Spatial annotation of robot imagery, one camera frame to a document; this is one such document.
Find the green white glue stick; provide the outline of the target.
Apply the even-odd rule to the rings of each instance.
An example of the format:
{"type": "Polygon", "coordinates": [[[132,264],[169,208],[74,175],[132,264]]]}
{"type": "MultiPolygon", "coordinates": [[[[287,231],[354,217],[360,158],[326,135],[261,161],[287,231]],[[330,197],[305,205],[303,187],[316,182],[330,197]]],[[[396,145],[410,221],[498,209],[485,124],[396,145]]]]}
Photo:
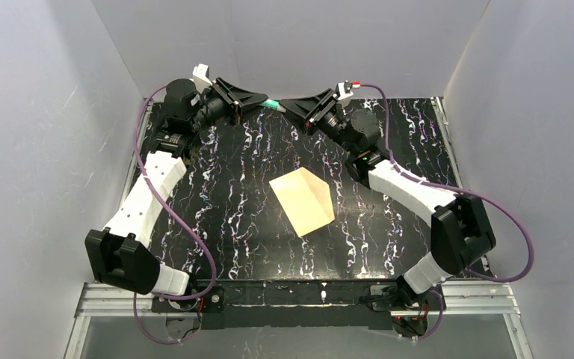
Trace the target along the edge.
{"type": "Polygon", "coordinates": [[[273,100],[273,99],[265,100],[264,102],[261,103],[261,106],[275,110],[275,111],[279,111],[282,113],[286,112],[286,109],[280,104],[280,102],[273,100]]]}

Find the cream envelope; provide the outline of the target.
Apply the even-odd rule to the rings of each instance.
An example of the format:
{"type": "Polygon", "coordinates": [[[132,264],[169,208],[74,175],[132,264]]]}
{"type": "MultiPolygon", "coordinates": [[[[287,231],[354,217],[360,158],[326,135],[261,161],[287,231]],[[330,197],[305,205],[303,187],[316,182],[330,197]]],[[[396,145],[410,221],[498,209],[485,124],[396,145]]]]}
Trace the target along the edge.
{"type": "Polygon", "coordinates": [[[306,168],[269,182],[297,236],[303,237],[335,220],[330,186],[306,168]]]}

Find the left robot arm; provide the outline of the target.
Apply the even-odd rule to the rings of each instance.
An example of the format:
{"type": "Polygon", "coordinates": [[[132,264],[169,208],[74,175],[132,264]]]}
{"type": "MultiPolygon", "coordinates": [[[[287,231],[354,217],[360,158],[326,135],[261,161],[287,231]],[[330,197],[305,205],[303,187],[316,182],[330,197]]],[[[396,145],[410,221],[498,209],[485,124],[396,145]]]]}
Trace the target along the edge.
{"type": "Polygon", "coordinates": [[[91,230],[84,244],[95,280],[133,293],[185,301],[209,293],[216,282],[216,263],[205,242],[176,214],[167,200],[186,173],[200,146],[200,133],[219,120],[240,124],[244,113],[268,100],[263,93],[215,81],[177,79],[161,87],[173,113],[158,125],[156,145],[141,156],[140,133],[134,133],[134,153],[140,176],[118,211],[101,230],[91,230]],[[158,260],[149,250],[161,211],[188,232],[211,268],[207,287],[191,293],[191,276],[158,260]]]}

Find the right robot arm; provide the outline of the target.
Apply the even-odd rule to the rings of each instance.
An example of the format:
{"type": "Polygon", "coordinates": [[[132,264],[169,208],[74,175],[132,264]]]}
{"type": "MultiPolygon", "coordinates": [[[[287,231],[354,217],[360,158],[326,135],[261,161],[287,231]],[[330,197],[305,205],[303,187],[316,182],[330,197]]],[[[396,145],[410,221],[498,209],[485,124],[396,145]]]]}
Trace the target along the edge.
{"type": "Polygon", "coordinates": [[[386,149],[380,122],[369,110],[344,114],[350,88],[328,89],[311,97],[281,99],[286,119],[306,135],[323,132],[348,153],[347,172],[414,212],[430,227],[430,250],[392,285],[361,297],[372,310],[421,304],[429,290],[458,276],[496,246],[482,200],[461,189],[440,188],[396,163],[386,149]]]}

